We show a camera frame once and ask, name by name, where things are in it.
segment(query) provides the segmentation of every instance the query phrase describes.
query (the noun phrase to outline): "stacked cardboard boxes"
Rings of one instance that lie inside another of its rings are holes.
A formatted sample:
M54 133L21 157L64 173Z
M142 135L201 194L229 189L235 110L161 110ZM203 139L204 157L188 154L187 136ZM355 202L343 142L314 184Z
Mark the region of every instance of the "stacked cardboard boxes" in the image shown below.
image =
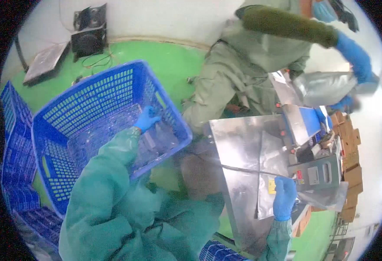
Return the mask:
M312 207L309 206L305 215L301 218L298 226L293 231L293 237L301 237L311 218Z
M345 222L353 222L358 204L358 195L363 191L362 168L359 164L358 145L361 137L358 129L353 129L349 118L336 112L331 117L333 131L340 136L342 142L342 172L343 180L349 182L346 203L343 206L341 216Z

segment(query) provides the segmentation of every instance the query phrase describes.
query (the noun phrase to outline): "blue basket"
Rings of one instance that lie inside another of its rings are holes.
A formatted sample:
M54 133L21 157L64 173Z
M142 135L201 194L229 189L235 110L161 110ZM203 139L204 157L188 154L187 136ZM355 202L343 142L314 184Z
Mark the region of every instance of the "blue basket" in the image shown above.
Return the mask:
M10 81L0 99L4 108L6 138L1 186L7 207L18 211L40 207L40 198L31 188L36 172L30 131L31 112Z
M30 185L4 188L3 193L9 211L25 211L40 208L39 195Z
M162 155L148 155L145 135L133 167L135 179L187 146L192 133L145 61L136 60L90 76L56 97L34 116L32 140L43 184L55 211L64 216L76 179L89 159L119 131L131 127L141 109L152 105L178 140Z
M210 240L207 242L200 253L201 261L242 261L248 260L237 252L227 248L218 241Z
M63 220L47 207L14 212L39 237L58 250L59 234Z

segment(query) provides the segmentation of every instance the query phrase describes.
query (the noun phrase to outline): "yellow sticker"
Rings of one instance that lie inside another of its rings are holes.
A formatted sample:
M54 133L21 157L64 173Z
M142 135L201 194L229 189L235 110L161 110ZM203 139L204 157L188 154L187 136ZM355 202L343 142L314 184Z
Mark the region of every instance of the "yellow sticker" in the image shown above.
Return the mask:
M276 194L277 193L275 191L275 180L269 180L269 183L268 183L268 193L269 194Z

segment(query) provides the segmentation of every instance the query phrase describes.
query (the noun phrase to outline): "black speaker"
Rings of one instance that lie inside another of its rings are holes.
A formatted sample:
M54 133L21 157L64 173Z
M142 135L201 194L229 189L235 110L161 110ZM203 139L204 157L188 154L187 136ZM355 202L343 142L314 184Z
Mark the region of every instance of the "black speaker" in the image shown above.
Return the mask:
M74 52L73 62L80 57L101 54L107 45L106 5L88 7L74 13L73 27L76 32L71 36L71 46Z

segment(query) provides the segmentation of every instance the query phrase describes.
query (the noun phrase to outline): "crate handle hole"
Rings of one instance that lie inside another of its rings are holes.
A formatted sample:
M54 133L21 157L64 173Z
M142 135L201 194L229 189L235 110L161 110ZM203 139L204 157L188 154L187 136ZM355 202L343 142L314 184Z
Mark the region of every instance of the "crate handle hole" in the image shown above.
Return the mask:
M155 92L155 96L157 98L157 101L160 103L160 105L162 106L163 109L166 109L166 104L165 102L162 100L162 97L160 96L159 92Z

